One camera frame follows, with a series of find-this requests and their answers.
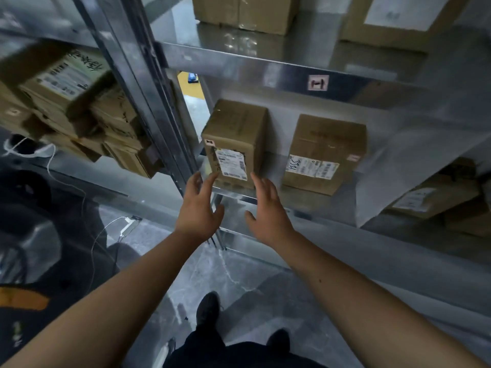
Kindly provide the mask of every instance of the black pants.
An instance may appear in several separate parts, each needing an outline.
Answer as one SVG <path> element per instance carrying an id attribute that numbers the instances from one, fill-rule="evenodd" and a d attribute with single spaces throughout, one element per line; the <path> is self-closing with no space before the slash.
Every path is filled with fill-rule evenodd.
<path id="1" fill-rule="evenodd" d="M 242 342 L 225 346 L 215 328 L 199 326 L 184 345 L 173 352 L 163 368 L 175 367 L 307 367 L 323 365 L 297 355 L 278 354 L 270 347 L 255 342 Z"/>

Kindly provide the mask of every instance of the black shoe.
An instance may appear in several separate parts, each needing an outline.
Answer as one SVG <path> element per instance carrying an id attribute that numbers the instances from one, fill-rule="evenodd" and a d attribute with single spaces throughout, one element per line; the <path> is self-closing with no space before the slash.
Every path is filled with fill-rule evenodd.
<path id="1" fill-rule="evenodd" d="M 269 346 L 274 352 L 279 354 L 288 354 L 290 352 L 290 336 L 286 329 L 278 329 L 267 340 L 266 346 Z"/>
<path id="2" fill-rule="evenodd" d="M 196 311 L 196 326 L 207 325 L 214 327 L 220 314 L 220 300 L 216 292 L 210 292 L 203 297 Z"/>

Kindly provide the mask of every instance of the hand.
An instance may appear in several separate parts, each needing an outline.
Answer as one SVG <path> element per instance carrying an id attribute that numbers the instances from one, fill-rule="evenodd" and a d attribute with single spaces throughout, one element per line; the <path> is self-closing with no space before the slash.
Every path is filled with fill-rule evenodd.
<path id="1" fill-rule="evenodd" d="M 273 182 L 260 179 L 255 173 L 251 173 L 250 176 L 256 186 L 257 218 L 254 218 L 250 211 L 246 211 L 245 221 L 259 241 L 274 248 L 296 231 L 279 201 Z"/>
<path id="2" fill-rule="evenodd" d="M 201 183 L 199 172 L 194 173 L 187 180 L 183 204 L 179 217 L 177 217 L 174 232 L 187 235 L 196 240 L 198 244 L 201 244 L 211 238 L 220 227 L 220 223 L 224 218 L 225 208 L 220 204 L 213 213 L 210 206 L 212 186 L 217 176 L 218 173 L 209 175 L 206 181 L 203 182 L 201 191 L 199 190 Z"/>

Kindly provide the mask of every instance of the blue object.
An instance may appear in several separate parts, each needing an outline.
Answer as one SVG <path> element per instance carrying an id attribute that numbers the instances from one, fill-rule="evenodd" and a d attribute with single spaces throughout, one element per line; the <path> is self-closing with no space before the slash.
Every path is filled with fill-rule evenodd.
<path id="1" fill-rule="evenodd" d="M 189 84 L 194 84 L 196 82 L 199 82 L 198 80 L 198 75 L 196 73 L 190 73 L 187 75 L 187 82 Z"/>

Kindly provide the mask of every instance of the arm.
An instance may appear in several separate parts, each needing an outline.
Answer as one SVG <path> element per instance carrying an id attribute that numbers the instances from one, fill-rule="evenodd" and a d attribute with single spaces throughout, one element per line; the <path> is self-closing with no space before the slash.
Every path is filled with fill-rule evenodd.
<path id="1" fill-rule="evenodd" d="M 365 366 L 487 366 L 381 286 L 296 232 L 273 183 L 252 178 L 258 204 L 256 218 L 245 214 L 249 228 L 306 282 Z"/>
<path id="2" fill-rule="evenodd" d="M 175 231 L 130 267 L 91 292 L 49 324 L 3 368 L 118 366 L 182 265 L 218 229 L 223 205 L 210 209 L 210 176 L 186 186 Z"/>

